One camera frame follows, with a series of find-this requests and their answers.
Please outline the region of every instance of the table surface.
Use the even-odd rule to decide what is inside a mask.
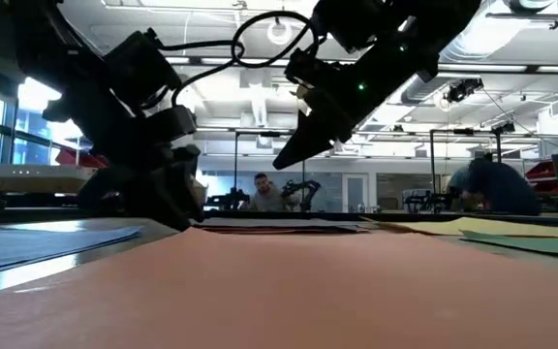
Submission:
[[[0,271],[0,290],[13,287],[21,283],[46,277],[58,272],[69,270],[85,263],[90,263],[108,256],[124,252],[131,248],[166,238],[177,234],[174,229],[159,224],[150,219],[143,218],[98,218],[83,219],[60,222],[44,222],[44,223],[24,223],[12,225],[0,225],[0,227],[12,229],[36,229],[36,230],[60,230],[62,228],[67,231],[74,230],[112,230],[129,226],[142,226],[141,236],[130,240],[122,241],[108,246],[103,246],[88,251],[67,255],[64,257],[54,258],[51,260],[25,265],[18,268]],[[558,269],[558,258],[543,254],[510,249],[501,246],[488,245],[483,243],[475,243],[464,241],[460,237],[432,237],[439,238],[449,243],[455,243],[467,246],[469,248],[477,248],[482,251],[523,260],[529,263],[542,264],[547,268]]]

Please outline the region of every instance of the cable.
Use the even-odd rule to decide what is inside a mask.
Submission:
[[[492,103],[494,103],[494,105],[495,105],[500,111],[502,111],[503,114],[505,114],[505,115],[508,117],[508,121],[511,121],[511,122],[513,122],[514,124],[520,126],[520,128],[522,128],[523,130],[525,130],[526,132],[528,132],[529,135],[531,135],[531,136],[537,138],[538,140],[540,140],[540,141],[542,141],[542,142],[544,142],[544,143],[548,143],[548,144],[550,144],[550,145],[553,145],[553,146],[558,147],[558,144],[557,144],[557,143],[553,143],[553,142],[551,142],[551,141],[548,141],[548,140],[543,139],[542,137],[536,135],[535,132],[529,130],[528,128],[524,127],[524,125],[522,125],[521,123],[519,123],[519,122],[517,122],[516,120],[514,120],[514,119],[512,118],[512,116],[510,115],[510,113],[509,113],[508,111],[505,111],[505,110],[501,107],[501,105],[499,105],[499,104],[496,102],[496,100],[494,100],[494,98],[492,98],[492,96],[490,96],[490,94],[488,93],[488,91],[486,91],[484,88],[483,88],[482,90],[483,90],[483,92],[485,93],[485,95],[488,96],[488,98],[490,99],[490,101],[492,101]]]
[[[236,54],[236,43],[239,42],[238,39],[240,39],[240,36],[242,36],[244,31],[247,30],[252,25],[254,25],[255,23],[257,23],[259,21],[262,21],[264,19],[269,19],[269,18],[273,18],[273,17],[280,17],[280,16],[299,20],[299,21],[305,23],[305,26],[298,33],[298,35],[296,35],[294,40],[286,48],[284,48],[281,52],[279,52],[274,57],[272,57],[272,58],[270,58],[267,61],[262,62],[262,63],[247,63],[247,62],[244,62],[241,59],[242,56],[238,56]],[[318,53],[318,47],[320,46],[320,38],[318,37],[318,33],[316,32],[316,30],[313,28],[313,25],[312,25],[311,21],[306,16],[303,16],[303,15],[295,13],[295,12],[290,12],[290,11],[272,11],[272,12],[269,12],[269,13],[254,16],[251,19],[244,22],[238,28],[238,30],[236,30],[236,33],[233,35],[232,45],[230,47],[230,50],[232,52],[232,60],[234,61],[234,63],[236,63],[236,64],[238,64],[242,67],[249,68],[249,69],[259,69],[259,68],[269,67],[270,65],[272,65],[272,63],[274,63],[274,62],[278,61],[279,59],[283,58],[293,48],[295,48],[296,45],[298,45],[298,42],[300,42],[300,40],[305,36],[305,34],[307,34],[307,31],[309,31],[309,30],[311,30],[311,34],[313,36],[313,44],[311,45],[311,47],[309,49],[310,49],[310,53],[315,56],[316,53]]]
[[[186,45],[186,37],[187,34],[189,33],[189,20],[191,20],[192,16],[193,13],[190,12],[188,15],[186,15],[186,21],[184,21],[184,40],[182,40],[183,45]],[[182,51],[182,55],[186,56],[186,49]]]
[[[213,48],[213,47],[220,47],[220,46],[229,46],[229,47],[234,46],[244,51],[244,45],[241,42],[234,43],[232,40],[214,40],[214,41],[207,41],[207,42],[196,42],[196,43],[171,45],[171,46],[165,46],[159,43],[158,49],[165,50],[165,51],[175,51],[175,50],[183,50],[183,49],[190,49],[190,48]]]

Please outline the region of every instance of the man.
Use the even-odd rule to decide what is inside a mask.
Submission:
[[[268,180],[266,174],[255,176],[256,194],[251,198],[248,209],[260,212],[285,212],[287,205],[297,205],[298,200],[293,197],[284,198],[281,191]]]
[[[482,157],[483,160],[487,162],[492,162],[493,156],[492,153],[486,153]],[[447,185],[447,193],[453,196],[453,200],[451,202],[451,210],[452,211],[459,211],[461,209],[474,209],[477,207],[477,203],[475,202],[468,202],[462,200],[462,193],[468,189],[468,181],[469,181],[469,165],[464,166],[457,170],[451,179],[449,180],[449,184]]]
[[[512,167],[474,160],[469,166],[467,187],[462,199],[473,202],[485,201],[494,212],[519,215],[540,215],[540,201],[533,188]]]

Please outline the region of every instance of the green paper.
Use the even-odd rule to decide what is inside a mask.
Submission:
[[[558,255],[558,238],[508,238],[470,231],[462,233],[469,241]]]

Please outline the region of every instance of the white door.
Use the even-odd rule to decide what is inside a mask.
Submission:
[[[342,185],[342,204],[344,212],[358,212],[369,203],[367,197],[367,174],[344,174]]]

